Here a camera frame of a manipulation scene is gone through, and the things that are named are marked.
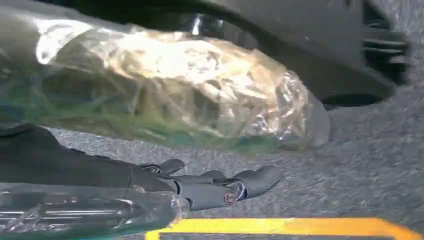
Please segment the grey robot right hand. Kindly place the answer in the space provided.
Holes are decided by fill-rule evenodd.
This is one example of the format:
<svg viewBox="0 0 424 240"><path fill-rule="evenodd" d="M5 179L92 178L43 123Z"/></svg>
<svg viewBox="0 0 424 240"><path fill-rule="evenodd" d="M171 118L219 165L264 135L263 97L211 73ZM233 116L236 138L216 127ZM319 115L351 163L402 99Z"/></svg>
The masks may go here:
<svg viewBox="0 0 424 240"><path fill-rule="evenodd" d="M296 72L230 42L0 10L0 237L85 240L168 227L260 196L272 166L176 176L61 145L61 128L160 145L270 154L329 140L328 113Z"/></svg>

